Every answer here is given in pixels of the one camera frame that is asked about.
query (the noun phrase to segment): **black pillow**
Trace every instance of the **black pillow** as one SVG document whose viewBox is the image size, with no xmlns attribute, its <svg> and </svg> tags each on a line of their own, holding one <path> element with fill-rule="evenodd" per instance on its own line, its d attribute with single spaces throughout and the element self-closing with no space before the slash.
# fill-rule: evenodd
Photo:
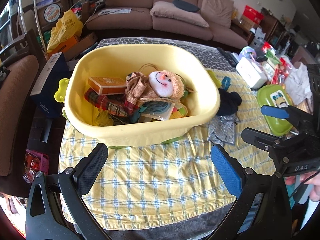
<svg viewBox="0 0 320 240">
<path fill-rule="evenodd" d="M 192 3 L 188 3 L 182 0 L 174 0 L 172 3 L 175 7 L 185 10 L 187 12 L 197 12 L 200 10 L 198 6 L 195 6 Z"/>
</svg>

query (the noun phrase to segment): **doll face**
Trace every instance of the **doll face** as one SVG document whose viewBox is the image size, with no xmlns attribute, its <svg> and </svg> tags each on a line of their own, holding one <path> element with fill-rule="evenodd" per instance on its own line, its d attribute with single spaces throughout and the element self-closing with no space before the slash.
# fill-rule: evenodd
<svg viewBox="0 0 320 240">
<path fill-rule="evenodd" d="M 173 85 L 170 77 L 161 71 L 152 72 L 149 75 L 152 89 L 161 97 L 167 98 L 173 95 Z"/>
</svg>

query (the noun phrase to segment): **green plastic container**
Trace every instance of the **green plastic container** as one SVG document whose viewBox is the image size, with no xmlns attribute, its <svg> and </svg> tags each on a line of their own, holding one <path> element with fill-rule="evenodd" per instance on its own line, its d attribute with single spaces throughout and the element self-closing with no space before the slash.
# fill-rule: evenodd
<svg viewBox="0 0 320 240">
<path fill-rule="evenodd" d="M 257 101 L 260 107 L 263 105 L 276 107 L 286 107 L 287 105 L 292 105 L 290 97 L 279 85 L 267 85 L 259 89 Z M 283 136 L 292 128 L 292 124 L 285 119 L 279 119 L 266 115 L 264 118 L 266 119 L 271 132 L 275 136 Z"/>
</svg>

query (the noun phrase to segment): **wooden chair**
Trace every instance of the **wooden chair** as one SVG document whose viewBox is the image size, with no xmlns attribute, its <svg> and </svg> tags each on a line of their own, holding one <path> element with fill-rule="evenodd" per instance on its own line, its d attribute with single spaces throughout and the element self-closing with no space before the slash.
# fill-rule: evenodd
<svg viewBox="0 0 320 240">
<path fill-rule="evenodd" d="M 4 58 L 12 48 L 17 51 Z M 1 66 L 11 70 L 0 87 L 0 192 L 28 197 L 31 185 L 23 179 L 24 160 L 36 110 L 29 95 L 46 59 L 33 30 L 5 46 L 0 57 Z"/>
</svg>

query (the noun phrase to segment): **wooden cabinet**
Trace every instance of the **wooden cabinet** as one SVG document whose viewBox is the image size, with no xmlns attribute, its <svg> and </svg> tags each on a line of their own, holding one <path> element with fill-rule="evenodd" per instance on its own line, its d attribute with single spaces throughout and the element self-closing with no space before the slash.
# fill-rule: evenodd
<svg viewBox="0 0 320 240">
<path fill-rule="evenodd" d="M 266 34 L 265 41 L 269 42 L 274 48 L 278 46 L 278 43 L 287 33 L 280 21 L 269 14 L 264 14 L 264 18 L 260 23 L 260 27 L 263 33 Z"/>
</svg>

